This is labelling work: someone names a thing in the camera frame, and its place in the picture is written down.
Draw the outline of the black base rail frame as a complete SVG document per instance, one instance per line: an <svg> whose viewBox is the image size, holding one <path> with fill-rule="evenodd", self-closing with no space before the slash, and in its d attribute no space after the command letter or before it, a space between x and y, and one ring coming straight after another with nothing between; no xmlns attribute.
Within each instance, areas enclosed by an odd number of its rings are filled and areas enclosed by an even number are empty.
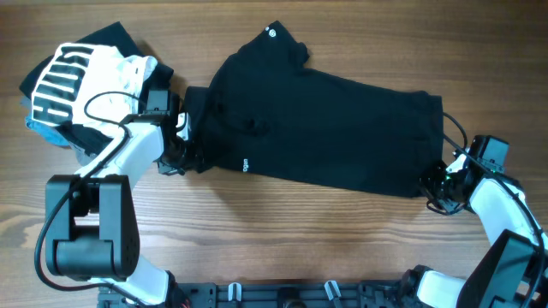
<svg viewBox="0 0 548 308"><path fill-rule="evenodd" d="M399 281L313 284L181 283L162 307L193 308L391 308L425 304Z"/></svg>

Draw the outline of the black t-shirt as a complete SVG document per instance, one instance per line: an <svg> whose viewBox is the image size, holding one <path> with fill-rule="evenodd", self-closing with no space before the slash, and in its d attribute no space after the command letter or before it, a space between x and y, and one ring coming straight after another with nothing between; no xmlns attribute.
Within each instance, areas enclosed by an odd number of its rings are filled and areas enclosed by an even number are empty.
<svg viewBox="0 0 548 308"><path fill-rule="evenodd" d="M427 92L362 84L307 66L282 23L230 55L184 105L213 167L404 198L443 154L443 105Z"/></svg>

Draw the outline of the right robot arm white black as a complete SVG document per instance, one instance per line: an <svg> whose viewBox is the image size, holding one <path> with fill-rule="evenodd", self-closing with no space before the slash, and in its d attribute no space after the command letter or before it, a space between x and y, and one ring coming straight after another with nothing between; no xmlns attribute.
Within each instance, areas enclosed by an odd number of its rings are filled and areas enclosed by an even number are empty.
<svg viewBox="0 0 548 308"><path fill-rule="evenodd" d="M515 179L494 158L459 157L420 177L433 209L474 213L490 248L472 274L456 278L426 266L408 270L396 296L402 307L545 307L547 235Z"/></svg>

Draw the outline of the folded grey garment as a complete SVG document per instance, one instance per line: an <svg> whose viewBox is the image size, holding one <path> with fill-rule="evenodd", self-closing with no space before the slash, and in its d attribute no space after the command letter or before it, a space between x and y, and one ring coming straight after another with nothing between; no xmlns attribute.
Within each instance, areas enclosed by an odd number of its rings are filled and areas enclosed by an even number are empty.
<svg viewBox="0 0 548 308"><path fill-rule="evenodd" d="M81 166L87 166L101 152L100 149L96 149L89 145L70 144L69 146L74 151L76 160Z"/></svg>

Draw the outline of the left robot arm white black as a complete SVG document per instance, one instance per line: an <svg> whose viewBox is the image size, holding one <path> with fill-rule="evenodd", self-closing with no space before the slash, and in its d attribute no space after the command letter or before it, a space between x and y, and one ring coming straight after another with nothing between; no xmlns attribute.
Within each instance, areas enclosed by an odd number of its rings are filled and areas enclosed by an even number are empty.
<svg viewBox="0 0 548 308"><path fill-rule="evenodd" d="M115 126L121 136L89 165L47 182L36 272L59 291L105 288L136 307L189 307L175 277L141 256L132 197L153 162L184 157L178 118L128 115Z"/></svg>

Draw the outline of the white shirt black print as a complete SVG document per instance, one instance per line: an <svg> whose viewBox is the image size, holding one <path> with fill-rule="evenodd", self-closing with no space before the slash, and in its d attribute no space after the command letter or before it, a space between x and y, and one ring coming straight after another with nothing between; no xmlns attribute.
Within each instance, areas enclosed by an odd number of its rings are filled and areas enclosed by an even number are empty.
<svg viewBox="0 0 548 308"><path fill-rule="evenodd" d="M61 44L31 93L31 117L49 127L71 123L121 135L119 127L97 119L119 122L137 113L135 98L157 65L153 56L123 56L115 46Z"/></svg>

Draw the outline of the folded blue garment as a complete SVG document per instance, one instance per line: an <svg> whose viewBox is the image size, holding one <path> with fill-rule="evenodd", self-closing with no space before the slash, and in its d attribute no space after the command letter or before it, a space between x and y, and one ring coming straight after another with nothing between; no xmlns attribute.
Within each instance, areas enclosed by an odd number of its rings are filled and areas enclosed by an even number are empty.
<svg viewBox="0 0 548 308"><path fill-rule="evenodd" d="M25 117L25 124L29 130L37 133L46 142L59 147L69 147L69 142L55 128L35 121L29 115Z"/></svg>

